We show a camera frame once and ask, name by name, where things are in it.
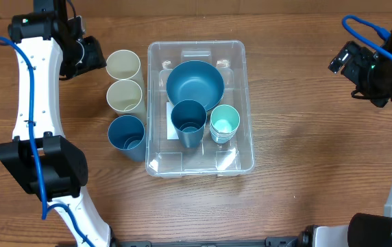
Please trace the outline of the light blue small cup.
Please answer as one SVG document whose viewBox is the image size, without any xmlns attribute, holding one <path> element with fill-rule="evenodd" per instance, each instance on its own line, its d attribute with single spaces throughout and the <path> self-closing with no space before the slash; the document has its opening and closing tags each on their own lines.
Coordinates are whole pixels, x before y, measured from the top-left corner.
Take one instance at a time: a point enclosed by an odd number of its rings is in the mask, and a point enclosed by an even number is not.
<svg viewBox="0 0 392 247">
<path fill-rule="evenodd" d="M 227 137 L 218 137 L 218 136 L 212 135 L 212 140 L 213 140 L 215 143 L 218 143 L 218 144 L 227 143 L 231 138 L 232 138 L 232 137 L 230 137 L 230 136 L 227 136 Z"/>
</svg>

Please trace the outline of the cream tall cup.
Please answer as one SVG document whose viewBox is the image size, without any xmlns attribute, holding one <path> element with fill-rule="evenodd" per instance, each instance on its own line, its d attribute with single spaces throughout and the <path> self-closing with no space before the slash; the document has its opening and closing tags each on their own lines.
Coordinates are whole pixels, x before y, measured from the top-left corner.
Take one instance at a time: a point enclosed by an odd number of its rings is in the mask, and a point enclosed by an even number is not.
<svg viewBox="0 0 392 247">
<path fill-rule="evenodd" d="M 106 60 L 106 71 L 116 80 L 132 80 L 145 90 L 140 58 L 133 51 L 122 49 L 113 52 Z"/>
<path fill-rule="evenodd" d="M 132 80 L 116 81 L 109 87 L 106 100 L 116 114 L 133 115 L 144 124 L 147 123 L 145 97 L 137 82 Z"/>
</svg>

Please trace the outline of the white paper label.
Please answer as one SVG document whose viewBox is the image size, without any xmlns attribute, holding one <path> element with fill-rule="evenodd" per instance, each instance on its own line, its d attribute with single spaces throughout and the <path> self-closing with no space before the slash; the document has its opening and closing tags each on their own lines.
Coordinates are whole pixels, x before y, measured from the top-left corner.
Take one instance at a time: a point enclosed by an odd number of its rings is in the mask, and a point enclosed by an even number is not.
<svg viewBox="0 0 392 247">
<path fill-rule="evenodd" d="M 175 127 L 171 121 L 171 112 L 173 110 L 173 104 L 171 102 L 166 103 L 167 107 L 167 139 L 178 140 L 178 135 L 175 131 Z"/>
</svg>

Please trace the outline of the dark blue tall cup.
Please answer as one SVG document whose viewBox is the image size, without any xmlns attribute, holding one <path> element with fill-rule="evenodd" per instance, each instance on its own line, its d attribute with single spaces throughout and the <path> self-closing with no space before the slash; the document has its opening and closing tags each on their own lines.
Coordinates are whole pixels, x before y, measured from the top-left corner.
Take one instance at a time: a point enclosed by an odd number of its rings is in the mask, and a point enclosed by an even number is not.
<svg viewBox="0 0 392 247">
<path fill-rule="evenodd" d="M 197 101 L 186 99 L 177 103 L 171 112 L 171 122 L 178 139 L 185 148 L 197 148 L 204 135 L 207 120 L 205 108 Z"/>
<path fill-rule="evenodd" d="M 108 128 L 108 140 L 129 159 L 145 161 L 145 127 L 139 118 L 132 115 L 117 117 Z"/>
</svg>

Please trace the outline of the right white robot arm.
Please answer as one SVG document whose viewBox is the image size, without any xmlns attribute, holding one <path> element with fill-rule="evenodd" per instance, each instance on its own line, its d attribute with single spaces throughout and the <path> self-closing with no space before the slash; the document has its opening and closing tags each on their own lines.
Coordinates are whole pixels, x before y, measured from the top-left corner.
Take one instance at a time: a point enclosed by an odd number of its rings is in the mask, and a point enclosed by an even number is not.
<svg viewBox="0 0 392 247">
<path fill-rule="evenodd" d="M 353 98 L 368 99 L 377 107 L 392 102 L 392 40 L 385 44 L 390 57 L 348 42 L 330 63 L 355 83 Z M 308 226 L 291 246 L 392 246 L 392 184 L 383 215 L 355 214 L 342 226 Z"/>
</svg>

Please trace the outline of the pink small cup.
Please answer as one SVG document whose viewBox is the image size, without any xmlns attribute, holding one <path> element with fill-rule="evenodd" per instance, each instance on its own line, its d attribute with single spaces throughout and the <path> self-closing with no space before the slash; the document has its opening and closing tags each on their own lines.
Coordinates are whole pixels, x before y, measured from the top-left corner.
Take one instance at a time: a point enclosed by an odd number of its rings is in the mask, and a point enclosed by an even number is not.
<svg viewBox="0 0 392 247">
<path fill-rule="evenodd" d="M 220 126 L 219 128 L 213 125 L 210 126 L 211 134 L 218 138 L 232 138 L 236 134 L 236 131 L 237 129 L 231 126 Z"/>
</svg>

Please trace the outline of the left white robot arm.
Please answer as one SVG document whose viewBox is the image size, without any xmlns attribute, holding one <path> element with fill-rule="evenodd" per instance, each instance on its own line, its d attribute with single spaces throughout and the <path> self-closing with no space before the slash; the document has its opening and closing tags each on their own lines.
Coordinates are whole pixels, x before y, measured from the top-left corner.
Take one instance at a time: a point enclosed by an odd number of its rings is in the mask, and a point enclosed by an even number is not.
<svg viewBox="0 0 392 247">
<path fill-rule="evenodd" d="M 19 103 L 11 141 L 0 144 L 0 161 L 42 216 L 55 211 L 78 246 L 118 246 L 86 188 L 84 153 L 68 141 L 60 118 L 59 85 L 105 67 L 99 41 L 85 34 L 71 1 L 34 0 L 29 14 L 13 16 L 0 45 L 14 49 L 19 66 Z"/>
</svg>

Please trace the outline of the mint green small cup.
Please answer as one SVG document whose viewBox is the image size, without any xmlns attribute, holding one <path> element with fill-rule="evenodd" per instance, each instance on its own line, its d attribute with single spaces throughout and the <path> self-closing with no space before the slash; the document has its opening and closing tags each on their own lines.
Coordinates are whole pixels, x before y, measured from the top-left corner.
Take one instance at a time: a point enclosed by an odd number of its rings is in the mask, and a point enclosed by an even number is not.
<svg viewBox="0 0 392 247">
<path fill-rule="evenodd" d="M 219 105 L 211 112 L 210 125 L 219 133 L 230 134 L 235 132 L 240 122 L 240 114 L 231 105 Z"/>
</svg>

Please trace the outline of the dark blue bowl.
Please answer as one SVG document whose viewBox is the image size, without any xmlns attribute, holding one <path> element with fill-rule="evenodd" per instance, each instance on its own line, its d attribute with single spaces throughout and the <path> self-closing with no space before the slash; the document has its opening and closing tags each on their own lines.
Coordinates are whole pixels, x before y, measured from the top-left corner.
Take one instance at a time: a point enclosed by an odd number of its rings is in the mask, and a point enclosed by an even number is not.
<svg viewBox="0 0 392 247">
<path fill-rule="evenodd" d="M 167 97 L 173 105 L 191 99 L 199 102 L 207 112 L 222 100 L 224 90 L 220 72 L 200 60 L 179 64 L 168 76 L 166 84 Z"/>
</svg>

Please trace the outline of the grey small cup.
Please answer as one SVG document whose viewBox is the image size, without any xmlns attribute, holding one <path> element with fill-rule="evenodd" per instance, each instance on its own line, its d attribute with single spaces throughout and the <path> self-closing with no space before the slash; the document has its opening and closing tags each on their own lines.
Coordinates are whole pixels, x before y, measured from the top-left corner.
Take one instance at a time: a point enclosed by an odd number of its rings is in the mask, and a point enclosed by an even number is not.
<svg viewBox="0 0 392 247">
<path fill-rule="evenodd" d="M 215 130 L 211 130 L 210 133 L 213 141 L 216 143 L 226 143 L 236 134 L 235 132 L 216 132 Z"/>
</svg>

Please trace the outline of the clear plastic storage container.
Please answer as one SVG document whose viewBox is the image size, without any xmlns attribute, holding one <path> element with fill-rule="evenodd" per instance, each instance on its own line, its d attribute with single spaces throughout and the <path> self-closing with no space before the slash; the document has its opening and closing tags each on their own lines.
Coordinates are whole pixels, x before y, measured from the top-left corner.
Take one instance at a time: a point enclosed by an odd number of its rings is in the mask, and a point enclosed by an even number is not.
<svg viewBox="0 0 392 247">
<path fill-rule="evenodd" d="M 222 104 L 241 117 L 236 134 L 215 143 L 206 128 L 197 148 L 167 139 L 167 78 L 180 63 L 203 60 L 223 77 Z M 147 50 L 147 127 L 145 168 L 149 175 L 172 178 L 190 175 L 237 176 L 255 167 L 245 46 L 239 40 L 157 41 Z"/>
</svg>

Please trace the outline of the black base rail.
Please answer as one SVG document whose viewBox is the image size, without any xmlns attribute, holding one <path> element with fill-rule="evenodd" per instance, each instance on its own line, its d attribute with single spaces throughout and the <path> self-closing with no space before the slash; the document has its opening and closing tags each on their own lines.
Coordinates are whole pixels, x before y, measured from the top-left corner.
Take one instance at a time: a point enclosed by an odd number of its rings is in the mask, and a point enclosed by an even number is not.
<svg viewBox="0 0 392 247">
<path fill-rule="evenodd" d="M 317 225 L 310 225 L 298 237 L 266 237 L 253 240 L 227 240 L 227 241 L 200 241 L 200 242 L 150 242 L 132 241 L 120 242 L 111 232 L 113 237 L 111 246 L 120 247 L 296 247 L 312 246 L 313 232 Z"/>
</svg>

